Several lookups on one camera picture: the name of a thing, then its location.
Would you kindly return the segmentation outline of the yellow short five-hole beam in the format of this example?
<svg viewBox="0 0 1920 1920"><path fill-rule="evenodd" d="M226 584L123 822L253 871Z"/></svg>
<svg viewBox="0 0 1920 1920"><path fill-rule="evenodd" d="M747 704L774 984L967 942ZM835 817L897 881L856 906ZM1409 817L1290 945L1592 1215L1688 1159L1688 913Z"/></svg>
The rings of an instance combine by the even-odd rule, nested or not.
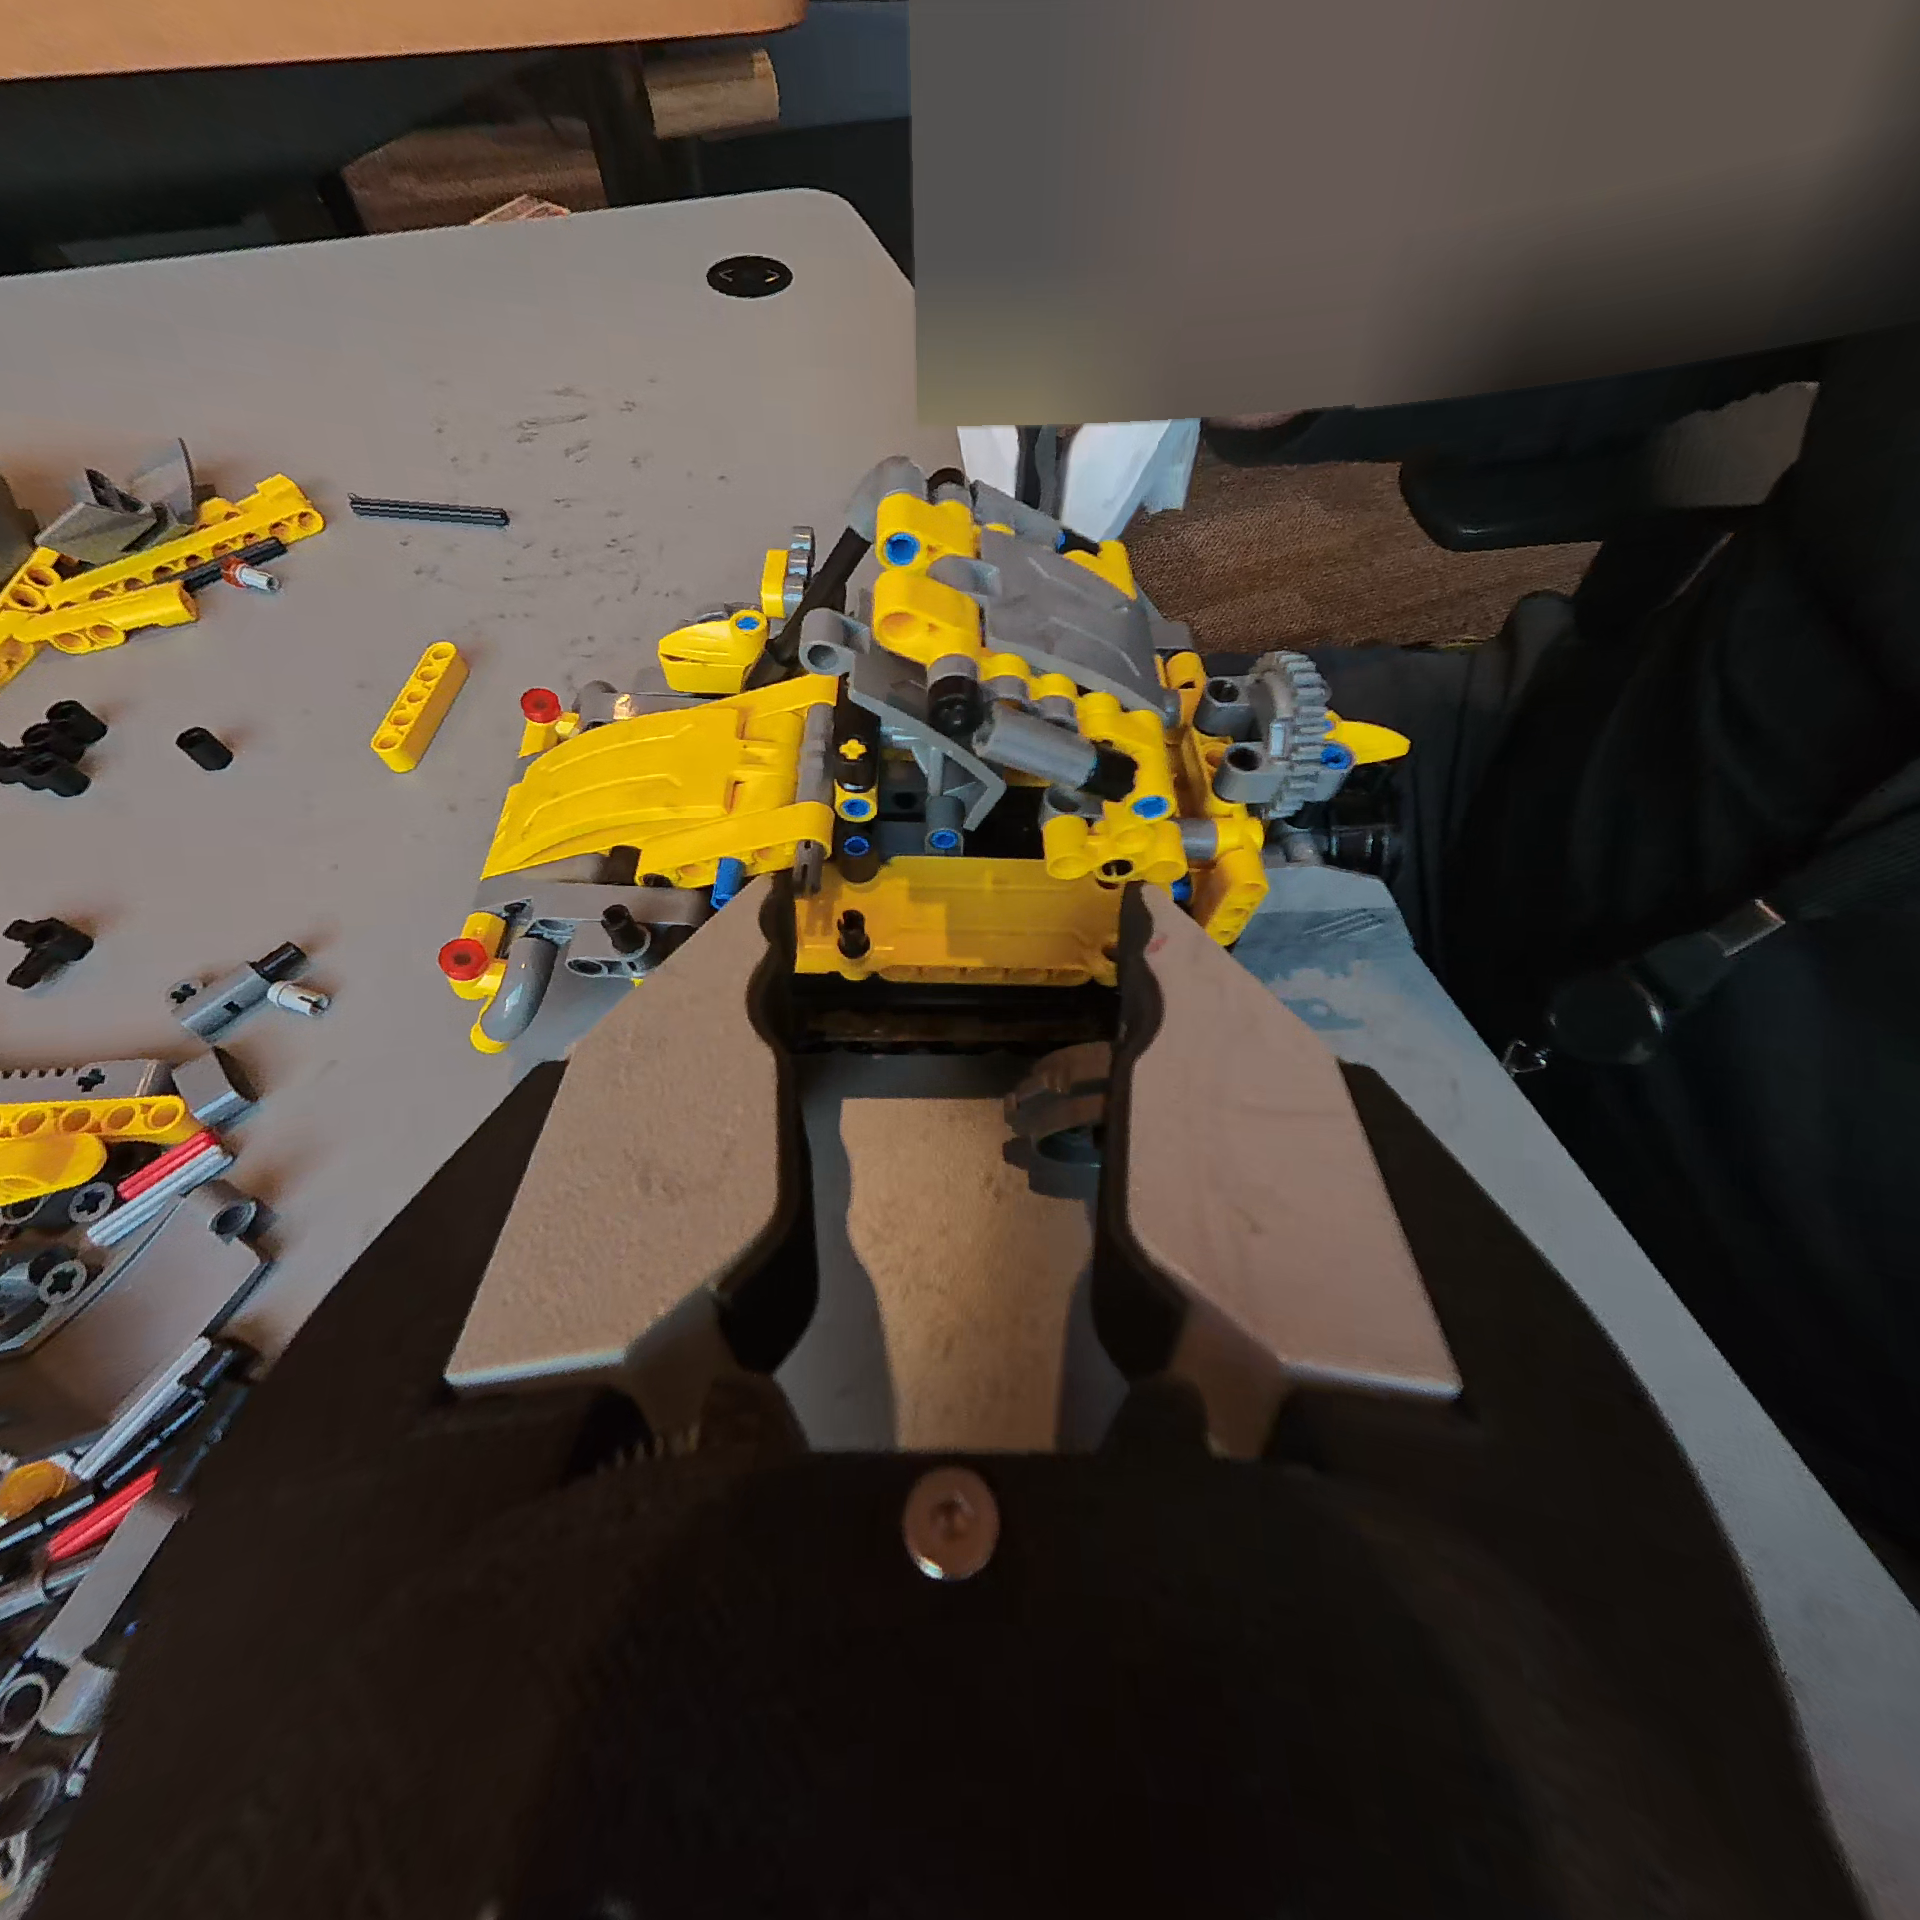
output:
<svg viewBox="0 0 1920 1920"><path fill-rule="evenodd" d="M455 643L440 641L426 648L373 731L373 755L398 775L415 772L466 680L469 663Z"/></svg>

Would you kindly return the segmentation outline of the loose yellow beams group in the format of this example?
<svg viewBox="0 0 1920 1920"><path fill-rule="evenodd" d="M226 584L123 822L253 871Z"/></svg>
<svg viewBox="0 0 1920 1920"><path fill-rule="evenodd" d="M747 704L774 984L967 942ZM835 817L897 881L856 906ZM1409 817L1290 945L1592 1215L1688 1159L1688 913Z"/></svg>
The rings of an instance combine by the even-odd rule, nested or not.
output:
<svg viewBox="0 0 1920 1920"><path fill-rule="evenodd" d="M121 560L86 567L37 544L6 567L2 683L41 654L90 657L134 633L190 625L198 590L217 585L232 559L266 543L301 544L325 527L317 502L278 474L241 499L207 495L185 530Z"/></svg>

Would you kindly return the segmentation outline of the black connector cluster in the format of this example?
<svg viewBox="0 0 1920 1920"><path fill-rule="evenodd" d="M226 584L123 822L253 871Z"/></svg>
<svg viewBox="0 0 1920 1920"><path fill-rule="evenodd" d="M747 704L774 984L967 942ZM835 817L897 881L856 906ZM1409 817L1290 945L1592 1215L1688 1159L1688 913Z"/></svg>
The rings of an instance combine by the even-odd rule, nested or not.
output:
<svg viewBox="0 0 1920 1920"><path fill-rule="evenodd" d="M2 748L2 786L74 801L90 791L82 762L107 739L107 723L80 703L62 699L26 727L16 745Z"/></svg>

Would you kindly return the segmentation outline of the dark grey curved panel piece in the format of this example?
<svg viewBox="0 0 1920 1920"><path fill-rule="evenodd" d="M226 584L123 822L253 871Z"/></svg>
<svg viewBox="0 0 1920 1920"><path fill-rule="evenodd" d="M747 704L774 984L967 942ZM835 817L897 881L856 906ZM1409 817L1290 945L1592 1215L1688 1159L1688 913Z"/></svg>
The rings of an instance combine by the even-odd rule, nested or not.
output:
<svg viewBox="0 0 1920 1920"><path fill-rule="evenodd" d="M103 567L198 524L194 465L189 447L170 439L127 482L86 470L74 504L40 528L40 544L82 567Z"/></svg>

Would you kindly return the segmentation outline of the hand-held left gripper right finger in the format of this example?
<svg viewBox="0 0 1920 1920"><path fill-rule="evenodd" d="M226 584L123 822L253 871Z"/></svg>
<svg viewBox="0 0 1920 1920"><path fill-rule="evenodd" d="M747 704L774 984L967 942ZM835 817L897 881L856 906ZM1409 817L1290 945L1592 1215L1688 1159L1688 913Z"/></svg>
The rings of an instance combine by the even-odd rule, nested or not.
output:
<svg viewBox="0 0 1920 1920"><path fill-rule="evenodd" d="M1287 1401L1454 1407L1462 1375L1342 1060L1159 884L1121 911L1099 1335L1191 1387L1223 1456Z"/></svg>

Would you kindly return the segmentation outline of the pile of dark brick pieces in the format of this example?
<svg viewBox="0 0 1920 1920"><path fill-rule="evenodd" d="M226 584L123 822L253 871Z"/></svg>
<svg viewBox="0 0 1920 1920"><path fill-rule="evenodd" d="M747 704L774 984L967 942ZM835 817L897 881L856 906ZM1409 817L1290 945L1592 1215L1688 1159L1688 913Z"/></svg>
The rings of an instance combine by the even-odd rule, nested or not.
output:
<svg viewBox="0 0 1920 1920"><path fill-rule="evenodd" d="M61 1836L160 1550L259 1367L226 1179L249 1096L189 1063L6 1072L6 1844Z"/></svg>

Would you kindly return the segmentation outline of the black gear brick assembly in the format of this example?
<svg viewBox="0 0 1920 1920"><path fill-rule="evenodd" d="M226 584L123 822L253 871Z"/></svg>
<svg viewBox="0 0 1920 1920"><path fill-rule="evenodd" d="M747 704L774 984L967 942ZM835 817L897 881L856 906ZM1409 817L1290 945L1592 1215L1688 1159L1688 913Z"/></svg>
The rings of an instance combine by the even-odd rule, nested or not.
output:
<svg viewBox="0 0 1920 1920"><path fill-rule="evenodd" d="M1208 674L1191 731L1202 742L1210 796L1266 824L1334 802L1361 769L1410 753L1401 731L1342 719L1325 674L1290 652L1240 674Z"/></svg>

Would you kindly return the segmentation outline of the yellow toy brick vehicle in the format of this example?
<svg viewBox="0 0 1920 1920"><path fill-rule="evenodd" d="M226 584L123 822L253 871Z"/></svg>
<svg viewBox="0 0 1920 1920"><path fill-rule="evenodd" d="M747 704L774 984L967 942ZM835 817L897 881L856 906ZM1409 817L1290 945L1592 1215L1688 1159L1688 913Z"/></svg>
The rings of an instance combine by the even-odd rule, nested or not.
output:
<svg viewBox="0 0 1920 1920"><path fill-rule="evenodd" d="M751 881L785 876L793 971L856 1009L923 1000L1066 1044L1009 1162L1090 1188L1107 1048L1080 1009L1119 978L1123 896L1159 884L1233 948L1274 867L1382 865L1361 769L1266 824L1210 796L1194 703L1214 673L1121 539L961 471L887 460L825 560L774 550L759 604L663 636L666 695L528 689L461 934L438 956L501 1054L563 976L638 985Z"/></svg>

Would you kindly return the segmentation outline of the black office chair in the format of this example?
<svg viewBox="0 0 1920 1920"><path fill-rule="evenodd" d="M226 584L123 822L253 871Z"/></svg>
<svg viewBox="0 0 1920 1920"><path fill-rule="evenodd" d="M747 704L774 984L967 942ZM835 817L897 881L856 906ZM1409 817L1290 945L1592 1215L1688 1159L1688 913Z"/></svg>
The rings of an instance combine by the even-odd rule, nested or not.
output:
<svg viewBox="0 0 1920 1920"><path fill-rule="evenodd" d="M1469 465L1409 460L1400 491L1419 530L1454 553L1585 544L1603 535L1616 495L1610 458Z"/></svg>

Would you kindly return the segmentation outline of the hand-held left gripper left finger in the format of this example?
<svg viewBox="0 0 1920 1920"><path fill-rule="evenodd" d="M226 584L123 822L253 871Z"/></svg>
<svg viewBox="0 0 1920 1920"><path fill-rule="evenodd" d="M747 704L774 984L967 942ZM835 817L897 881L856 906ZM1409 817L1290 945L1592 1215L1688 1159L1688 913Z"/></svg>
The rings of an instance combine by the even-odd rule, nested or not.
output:
<svg viewBox="0 0 1920 1920"><path fill-rule="evenodd" d="M451 1387L613 1376L703 1306L771 1375L818 1300L810 1150L777 996L789 881L759 878L567 1054Z"/></svg>

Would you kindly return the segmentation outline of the dark grey pin connector piece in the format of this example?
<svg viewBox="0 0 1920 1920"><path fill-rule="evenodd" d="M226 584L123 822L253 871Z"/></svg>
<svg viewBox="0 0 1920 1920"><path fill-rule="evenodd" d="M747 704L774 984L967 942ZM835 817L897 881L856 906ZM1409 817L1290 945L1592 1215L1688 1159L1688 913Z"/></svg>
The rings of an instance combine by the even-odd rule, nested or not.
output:
<svg viewBox="0 0 1920 1920"><path fill-rule="evenodd" d="M179 980L167 996L185 1034L216 1043L261 1007L323 1018L330 996L303 980L304 967L306 951L301 945L279 945L221 980Z"/></svg>

